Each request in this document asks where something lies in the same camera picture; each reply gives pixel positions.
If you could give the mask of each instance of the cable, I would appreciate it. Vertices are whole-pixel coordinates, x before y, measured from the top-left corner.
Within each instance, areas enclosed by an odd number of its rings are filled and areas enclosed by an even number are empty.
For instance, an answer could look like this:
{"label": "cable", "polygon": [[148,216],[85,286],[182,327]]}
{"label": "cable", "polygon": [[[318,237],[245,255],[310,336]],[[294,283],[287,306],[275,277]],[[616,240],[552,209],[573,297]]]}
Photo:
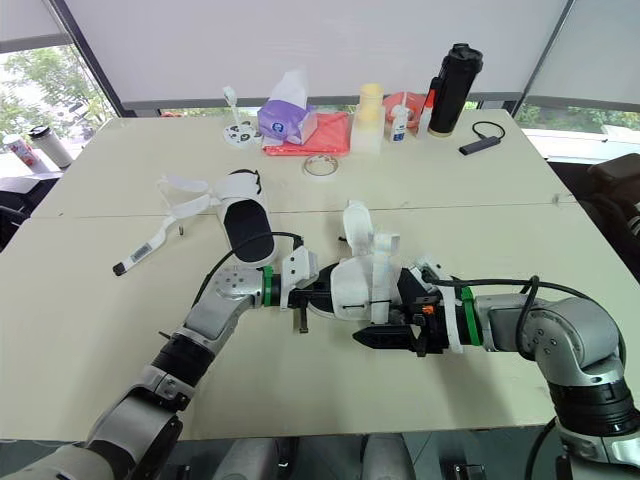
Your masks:
{"label": "cable", "polygon": [[487,120],[482,120],[480,122],[476,122],[473,125],[471,125],[471,130],[473,130],[473,133],[475,133],[476,135],[478,135],[479,138],[487,138],[486,135],[480,133],[477,129],[476,129],[476,125],[482,125],[482,124],[486,124],[486,125],[493,125],[494,127],[498,127],[500,129],[500,136],[498,137],[500,140],[502,140],[504,138],[504,136],[507,134],[507,132],[504,131],[504,128],[502,127],[502,125],[498,125],[495,122],[489,122]]}
{"label": "cable", "polygon": [[540,285],[540,278],[537,275],[534,275],[529,281],[531,282],[531,290],[529,290],[527,300],[524,302],[524,306],[520,310],[518,323],[516,323],[516,348],[518,349],[518,353],[520,354],[520,356],[525,360],[535,360],[535,357],[530,352],[527,352],[525,350],[524,344],[522,342],[522,336],[524,334],[524,324],[527,322],[527,316],[529,315],[531,306],[536,299],[538,286]]}
{"label": "cable", "polygon": [[[531,280],[515,280],[511,278],[483,278],[478,280],[438,280],[435,278],[422,278],[426,283],[430,283],[432,285],[438,285],[442,287],[479,287],[483,285],[515,285],[515,286],[526,286],[527,288],[531,287]],[[588,295],[571,288],[565,287],[564,285],[560,285],[558,283],[551,282],[539,282],[538,287],[540,288],[549,288],[551,290],[559,290],[564,293],[568,293],[569,295],[573,295],[574,297],[584,298],[586,300],[591,300],[593,303],[598,305],[598,302],[593,300]]]}
{"label": "cable", "polygon": [[538,453],[540,452],[540,447],[542,447],[542,443],[545,438],[551,433],[553,427],[556,426],[556,418],[553,417],[549,423],[547,423],[542,431],[538,434],[533,445],[531,446],[531,450],[529,450],[529,456],[527,457],[527,466],[524,470],[524,480],[531,480],[533,476],[533,466],[536,463],[536,458],[538,457]]}
{"label": "cable", "polygon": [[251,242],[253,242],[255,240],[258,240],[259,238],[264,238],[264,237],[290,237],[290,238],[293,238],[293,249],[294,250],[296,248],[298,248],[299,246],[304,244],[304,241],[302,240],[302,236],[297,235],[295,233],[290,233],[290,232],[265,232],[265,233],[260,233],[260,234],[256,235],[255,237],[248,238],[244,242],[240,242],[240,244],[238,246],[236,246],[235,248],[232,248],[231,250],[229,250],[229,252],[227,252],[225,254],[225,256],[222,257],[220,259],[220,261],[218,261],[218,263],[215,264],[215,266],[211,269],[211,271],[209,273],[207,273],[207,275],[204,277],[204,280],[202,281],[202,284],[200,285],[200,288],[198,289],[198,293],[196,294],[196,298],[193,300],[193,303],[191,304],[191,307],[193,308],[193,306],[196,303],[198,303],[198,301],[200,300],[200,297],[202,296],[202,294],[204,293],[205,289],[207,288],[207,285],[209,283],[209,280],[211,280],[211,277],[213,277],[215,275],[215,273],[220,269],[222,264],[229,259],[229,257],[231,257],[232,255],[235,255],[235,253],[238,250],[240,250],[242,247],[245,247],[248,244],[250,244]]}

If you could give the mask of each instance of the tissue box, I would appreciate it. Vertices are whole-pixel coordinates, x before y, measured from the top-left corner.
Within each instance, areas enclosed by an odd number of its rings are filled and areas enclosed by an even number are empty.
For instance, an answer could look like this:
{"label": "tissue box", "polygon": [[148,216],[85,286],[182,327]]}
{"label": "tissue box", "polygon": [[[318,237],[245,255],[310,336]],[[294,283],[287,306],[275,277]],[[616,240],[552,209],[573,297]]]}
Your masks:
{"label": "tissue box", "polygon": [[318,119],[313,107],[305,110],[284,100],[269,100],[258,110],[258,124],[267,137],[303,145],[318,127]]}

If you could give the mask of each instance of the black bottle cap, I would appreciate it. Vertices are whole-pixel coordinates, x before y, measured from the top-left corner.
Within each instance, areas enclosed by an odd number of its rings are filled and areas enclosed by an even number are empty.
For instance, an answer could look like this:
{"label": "black bottle cap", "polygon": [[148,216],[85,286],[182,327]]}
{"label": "black bottle cap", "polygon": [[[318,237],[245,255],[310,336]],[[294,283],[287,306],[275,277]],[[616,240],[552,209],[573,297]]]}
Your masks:
{"label": "black bottle cap", "polygon": [[29,130],[29,137],[31,138],[40,138],[48,135],[51,129],[45,125],[38,125],[37,127],[33,127]]}

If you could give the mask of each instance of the black connector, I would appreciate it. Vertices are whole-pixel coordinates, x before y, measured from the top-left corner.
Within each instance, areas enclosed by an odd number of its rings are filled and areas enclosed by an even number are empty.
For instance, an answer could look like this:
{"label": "black connector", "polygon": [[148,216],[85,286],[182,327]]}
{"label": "black connector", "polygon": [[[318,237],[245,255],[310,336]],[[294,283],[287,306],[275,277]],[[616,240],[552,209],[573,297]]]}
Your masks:
{"label": "black connector", "polygon": [[463,155],[470,155],[472,153],[479,152],[480,150],[484,150],[485,148],[493,147],[494,145],[498,145],[500,143],[500,139],[498,137],[485,137],[477,142],[470,143],[468,145],[464,145],[460,147],[460,153]]}

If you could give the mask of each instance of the white strap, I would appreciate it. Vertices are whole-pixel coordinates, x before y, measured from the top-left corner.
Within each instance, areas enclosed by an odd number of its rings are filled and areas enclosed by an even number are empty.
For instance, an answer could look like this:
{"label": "white strap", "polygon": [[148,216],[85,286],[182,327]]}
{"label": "white strap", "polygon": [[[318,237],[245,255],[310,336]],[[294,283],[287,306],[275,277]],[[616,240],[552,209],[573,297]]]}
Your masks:
{"label": "white strap", "polygon": [[212,206],[212,198],[208,193],[188,202],[178,203],[170,207],[171,216],[177,219],[189,218],[204,212]]}
{"label": "white strap", "polygon": [[370,254],[373,224],[369,210],[364,203],[349,200],[347,208],[342,212],[342,225],[347,243],[351,247],[351,255],[358,257]]}
{"label": "white strap", "polygon": [[125,258],[122,262],[120,262],[123,266],[122,273],[118,273],[118,275],[122,275],[125,272],[128,272],[134,265],[139,263],[143,258],[148,257],[152,252],[155,252],[159,249],[162,244],[167,239],[167,230],[177,221],[175,217],[171,215],[166,217],[162,225],[160,226],[160,230],[151,237],[149,241],[147,241],[144,245],[137,248],[131,255]]}
{"label": "white strap", "polygon": [[[177,175],[163,175],[162,178],[158,180],[156,186],[158,187],[158,191],[160,192],[162,199],[167,204],[169,214],[163,220],[158,233],[156,233],[151,240],[137,248],[125,260],[120,262],[124,267],[124,271],[118,274],[122,275],[122,273],[127,272],[142,259],[160,248],[167,238],[167,230],[178,220],[193,217],[212,206],[220,205],[222,199],[258,199],[258,178],[259,177],[253,173],[235,173],[233,175],[228,175],[216,183],[216,193],[214,194],[212,189],[209,187],[209,184],[204,180],[189,180],[178,177]],[[190,193],[202,193],[203,195],[186,202],[172,203],[164,191],[165,185],[169,185],[176,190],[182,190]]]}
{"label": "white strap", "polygon": [[258,175],[255,173],[234,173],[216,182],[213,195],[219,200],[228,198],[246,198],[259,200]]}
{"label": "white strap", "polygon": [[400,235],[376,233],[373,236],[373,279],[371,282],[371,323],[382,325],[389,321],[391,257],[398,251]]}
{"label": "white strap", "polygon": [[185,192],[203,193],[209,190],[209,184],[204,180],[189,180],[177,175],[163,175],[158,183],[167,183],[173,188]]}

